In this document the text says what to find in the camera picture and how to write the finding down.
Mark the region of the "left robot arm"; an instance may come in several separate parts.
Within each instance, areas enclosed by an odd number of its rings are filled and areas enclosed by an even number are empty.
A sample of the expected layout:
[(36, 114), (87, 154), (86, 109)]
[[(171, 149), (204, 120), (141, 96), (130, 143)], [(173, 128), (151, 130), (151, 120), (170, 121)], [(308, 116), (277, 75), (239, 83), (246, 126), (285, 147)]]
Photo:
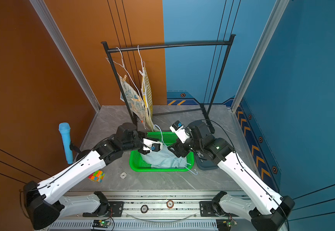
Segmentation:
[(137, 150), (144, 155), (160, 151), (163, 144), (149, 139), (133, 123), (120, 125), (115, 134), (101, 140), (84, 157), (60, 173), (39, 183), (31, 181), (23, 188), (24, 207), (35, 230), (50, 226), (58, 218), (86, 213), (96, 217), (110, 214), (110, 203), (102, 192), (86, 196), (65, 194), (86, 179), (122, 157), (125, 151)]

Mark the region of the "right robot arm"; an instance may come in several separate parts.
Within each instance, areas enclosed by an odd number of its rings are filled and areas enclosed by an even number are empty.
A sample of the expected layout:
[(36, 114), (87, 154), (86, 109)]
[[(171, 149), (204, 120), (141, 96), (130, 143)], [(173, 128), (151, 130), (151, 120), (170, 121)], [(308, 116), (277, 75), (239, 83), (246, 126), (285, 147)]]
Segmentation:
[(211, 201), (216, 215), (234, 213), (250, 221), (258, 231), (278, 231), (289, 224), (294, 200), (280, 195), (263, 182), (238, 156), (232, 142), (216, 138), (202, 120), (188, 126), (176, 121), (170, 130), (178, 137), (169, 146), (175, 156), (185, 157), (190, 152), (202, 155), (228, 174), (250, 198), (246, 201), (221, 191)]

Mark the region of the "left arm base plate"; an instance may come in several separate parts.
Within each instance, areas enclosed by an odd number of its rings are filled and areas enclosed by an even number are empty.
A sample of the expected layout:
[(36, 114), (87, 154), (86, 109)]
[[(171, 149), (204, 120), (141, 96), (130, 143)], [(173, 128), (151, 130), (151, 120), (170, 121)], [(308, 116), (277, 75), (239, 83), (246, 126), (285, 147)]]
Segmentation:
[(100, 207), (93, 213), (83, 213), (83, 217), (113, 217), (119, 218), (122, 216), (124, 202), (111, 201), (108, 204), (101, 204)]

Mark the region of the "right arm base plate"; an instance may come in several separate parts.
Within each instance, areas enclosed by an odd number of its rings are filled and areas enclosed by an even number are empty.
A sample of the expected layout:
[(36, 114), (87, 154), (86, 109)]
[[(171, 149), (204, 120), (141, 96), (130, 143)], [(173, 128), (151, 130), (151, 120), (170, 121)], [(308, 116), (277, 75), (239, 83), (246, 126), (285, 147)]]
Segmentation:
[(199, 211), (201, 217), (226, 217), (226, 218), (237, 218), (236, 214), (229, 214), (224, 212), (217, 212), (211, 201), (200, 201)]

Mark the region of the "light green towel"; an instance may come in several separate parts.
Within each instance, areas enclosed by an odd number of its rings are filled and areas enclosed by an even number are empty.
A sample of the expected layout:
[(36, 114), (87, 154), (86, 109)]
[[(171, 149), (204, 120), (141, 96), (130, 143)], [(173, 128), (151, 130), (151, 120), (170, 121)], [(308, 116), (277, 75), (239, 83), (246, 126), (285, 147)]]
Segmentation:
[(186, 158), (176, 157), (166, 146), (159, 152), (141, 154), (143, 161), (151, 165), (151, 168), (185, 168), (188, 166)]

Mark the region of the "yellow striped towel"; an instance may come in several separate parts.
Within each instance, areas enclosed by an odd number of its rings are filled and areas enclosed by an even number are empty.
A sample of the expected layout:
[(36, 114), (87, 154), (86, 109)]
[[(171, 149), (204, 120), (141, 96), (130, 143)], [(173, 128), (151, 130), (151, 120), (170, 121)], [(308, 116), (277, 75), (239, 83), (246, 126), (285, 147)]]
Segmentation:
[(150, 130), (154, 131), (154, 124), (153, 124), (153, 98), (152, 98), (152, 89), (150, 86), (147, 70), (145, 67), (142, 67), (140, 71), (142, 75), (142, 84), (141, 84), (141, 91), (142, 97), (145, 104), (145, 126)]

